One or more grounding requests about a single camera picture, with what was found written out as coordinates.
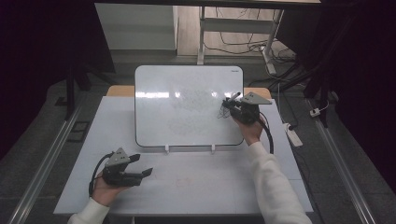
person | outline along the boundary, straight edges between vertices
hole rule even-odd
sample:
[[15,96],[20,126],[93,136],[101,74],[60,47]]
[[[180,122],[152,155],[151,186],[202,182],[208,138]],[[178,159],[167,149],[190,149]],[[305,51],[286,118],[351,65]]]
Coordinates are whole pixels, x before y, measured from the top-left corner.
[[[312,223],[301,206],[289,180],[280,171],[276,157],[260,141],[262,126],[259,122],[246,125],[234,120],[247,142],[247,159],[256,189],[257,201],[265,223]],[[98,177],[93,195],[87,206],[70,217],[68,224],[102,223],[116,196],[127,188],[115,188]]]

white sleeve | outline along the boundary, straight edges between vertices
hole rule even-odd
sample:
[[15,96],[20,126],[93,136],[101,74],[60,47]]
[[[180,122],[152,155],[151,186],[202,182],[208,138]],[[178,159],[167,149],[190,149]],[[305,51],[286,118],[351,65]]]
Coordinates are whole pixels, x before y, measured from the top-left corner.
[[261,142],[250,145],[246,153],[265,223],[312,223],[289,180],[280,171],[276,157]]
[[87,206],[80,213],[71,216],[67,224],[102,224],[108,210],[110,210],[109,207],[103,206],[90,198]]

power strip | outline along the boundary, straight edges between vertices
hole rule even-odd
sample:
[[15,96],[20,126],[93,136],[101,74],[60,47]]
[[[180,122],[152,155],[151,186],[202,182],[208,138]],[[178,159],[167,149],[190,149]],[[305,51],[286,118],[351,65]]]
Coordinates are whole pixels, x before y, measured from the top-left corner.
[[289,130],[289,123],[284,123],[283,128],[285,129],[286,134],[288,135],[289,140],[293,144],[294,147],[300,147],[303,145],[303,142],[298,137],[297,133],[294,130]]

person's left hand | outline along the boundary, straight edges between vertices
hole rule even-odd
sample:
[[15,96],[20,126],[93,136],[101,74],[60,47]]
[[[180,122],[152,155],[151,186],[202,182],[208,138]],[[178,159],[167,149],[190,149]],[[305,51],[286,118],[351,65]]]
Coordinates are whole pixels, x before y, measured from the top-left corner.
[[129,187],[115,187],[108,185],[102,178],[103,172],[96,176],[92,198],[99,204],[109,207],[117,195]]

standing desk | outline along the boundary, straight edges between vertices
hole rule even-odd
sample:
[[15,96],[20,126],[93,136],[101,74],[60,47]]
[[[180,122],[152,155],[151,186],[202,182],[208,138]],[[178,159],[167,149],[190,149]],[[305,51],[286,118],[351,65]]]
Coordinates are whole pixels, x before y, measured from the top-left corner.
[[[255,91],[270,97],[266,89],[251,88],[244,91]],[[81,211],[88,201],[87,187],[93,168],[105,154],[118,147],[123,147],[128,155],[141,154],[140,161],[130,164],[126,172],[139,173],[150,167],[154,170],[141,186],[127,189],[118,196],[110,208],[111,214],[207,217],[254,216],[261,213],[249,163],[244,155],[243,148],[248,147],[245,142],[239,146],[219,146],[223,149],[214,154],[210,147],[198,147],[199,150],[189,152],[171,150],[169,154],[156,148],[142,148],[134,140],[132,96],[133,86],[113,86],[102,99],[55,214],[71,215]],[[269,120],[275,154],[304,210],[313,212],[275,101],[272,101],[272,105],[261,105],[261,112]],[[262,142],[268,147],[265,133]]]

